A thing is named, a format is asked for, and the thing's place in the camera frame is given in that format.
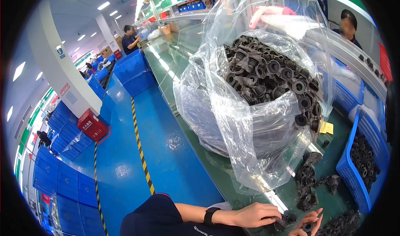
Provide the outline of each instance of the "hand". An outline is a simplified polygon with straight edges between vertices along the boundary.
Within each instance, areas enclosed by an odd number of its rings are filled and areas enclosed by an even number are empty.
[[[264,217],[276,216],[282,219],[282,215],[278,211],[278,207],[271,204],[262,204],[255,202],[245,208],[237,211],[232,211],[232,225],[254,228],[259,226],[265,226],[274,223],[276,219]]]
[[[287,236],[307,236],[307,233],[303,231],[303,225],[308,222],[314,222],[314,228],[311,230],[311,236],[315,236],[318,229],[321,226],[321,221],[323,219],[323,214],[318,218],[318,215],[323,211],[322,208],[317,211],[312,211],[307,213],[303,220],[297,225],[297,227],[291,231]]]

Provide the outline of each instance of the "white ceiling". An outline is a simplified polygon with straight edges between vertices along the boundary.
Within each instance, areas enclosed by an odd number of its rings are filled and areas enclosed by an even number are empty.
[[[108,25],[112,28],[111,23],[115,17],[122,15],[122,18],[127,15],[134,17],[136,0],[49,0],[50,8],[53,14],[54,23],[56,25],[58,34],[64,43],[65,48],[69,55],[74,56],[74,50],[78,47],[78,52],[83,55],[91,49],[97,49],[97,46],[105,39],[97,25],[95,17],[103,14],[107,20]],[[105,2],[110,5],[102,9],[97,8]],[[118,13],[109,16],[110,13],[118,10]],[[85,37],[78,41],[78,32]]]

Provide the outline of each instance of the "yellow black striped tape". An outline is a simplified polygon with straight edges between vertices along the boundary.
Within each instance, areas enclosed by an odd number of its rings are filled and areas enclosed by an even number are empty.
[[[107,229],[106,229],[106,224],[104,223],[103,212],[101,210],[100,199],[99,199],[99,191],[98,191],[98,188],[97,188],[97,170],[96,170],[97,161],[96,161],[96,157],[97,157],[97,142],[94,143],[94,184],[96,186],[97,205],[98,205],[98,209],[99,209],[99,213],[100,213],[101,222],[103,223],[104,233],[106,234],[106,236],[108,236],[108,232],[107,232]]]
[[[151,182],[150,179],[150,173],[147,170],[147,164],[146,161],[144,160],[144,155],[143,155],[143,150],[142,150],[142,144],[140,143],[140,139],[139,139],[139,132],[138,132],[138,124],[136,122],[136,113],[135,113],[135,103],[133,101],[133,98],[131,98],[131,103],[132,103],[132,115],[133,115],[133,125],[135,127],[135,135],[136,135],[136,142],[137,142],[137,148],[139,149],[139,153],[140,153],[140,158],[142,160],[142,167],[143,167],[143,171],[144,171],[144,175],[146,176],[146,180],[147,180],[147,184],[149,186],[150,189],[150,193],[151,195],[155,194],[156,192],[154,191],[154,186],[153,183]]]

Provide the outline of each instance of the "hair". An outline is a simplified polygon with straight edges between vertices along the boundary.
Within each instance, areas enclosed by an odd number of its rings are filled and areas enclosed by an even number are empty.
[[[347,9],[344,9],[342,11],[342,14],[340,15],[340,19],[344,19],[344,18],[348,18],[351,23],[353,24],[354,28],[357,30],[357,19],[356,16],[354,16],[354,14]]]
[[[131,25],[125,25],[125,26],[124,26],[124,33],[128,32],[128,31],[131,30],[131,29],[132,29],[132,26],[131,26]]]

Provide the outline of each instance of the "dark blue shirt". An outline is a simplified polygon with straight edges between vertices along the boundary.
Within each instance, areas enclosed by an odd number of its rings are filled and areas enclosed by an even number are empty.
[[[192,221],[183,223],[171,198],[154,194],[135,211],[125,216],[120,236],[245,236],[242,228],[215,224],[208,226]]]
[[[129,49],[128,46],[132,43],[135,42],[136,38],[136,32],[133,32],[133,34],[131,36],[126,36],[124,35],[124,37],[122,38],[122,47],[124,49],[124,52],[126,55],[132,53],[133,51],[136,51],[138,48],[138,46],[134,46],[133,48]]]
[[[332,31],[333,32],[336,32],[336,33],[338,33],[338,34],[340,34],[340,32],[339,32],[339,29],[332,29]],[[356,36],[355,35],[353,35],[353,39],[352,40],[349,40],[349,41],[351,41],[352,43],[354,43],[354,45],[356,45],[357,47],[359,47],[361,50],[363,49],[362,47],[361,47],[361,45],[358,43],[358,41],[356,40]]]

